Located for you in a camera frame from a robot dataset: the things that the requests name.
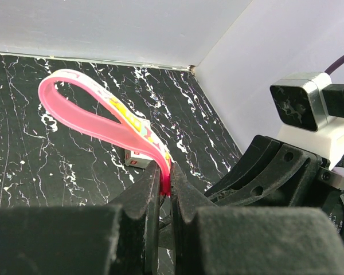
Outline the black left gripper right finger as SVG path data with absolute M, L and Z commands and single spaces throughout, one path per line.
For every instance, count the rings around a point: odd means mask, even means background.
M 175 274 L 344 274 L 344 244 L 311 207 L 219 207 L 171 170 Z

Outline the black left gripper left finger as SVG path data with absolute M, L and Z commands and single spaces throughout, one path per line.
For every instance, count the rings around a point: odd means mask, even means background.
M 0 274 L 156 274 L 160 178 L 151 162 L 103 206 L 0 209 Z

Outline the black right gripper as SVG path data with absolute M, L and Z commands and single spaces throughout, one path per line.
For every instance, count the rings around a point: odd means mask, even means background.
M 277 137 L 284 143 L 256 135 L 204 195 L 217 206 L 300 206 L 315 179 L 307 204 L 329 215 L 344 242 L 344 176 L 333 171 L 344 168 L 344 125 L 316 132 L 284 125 Z

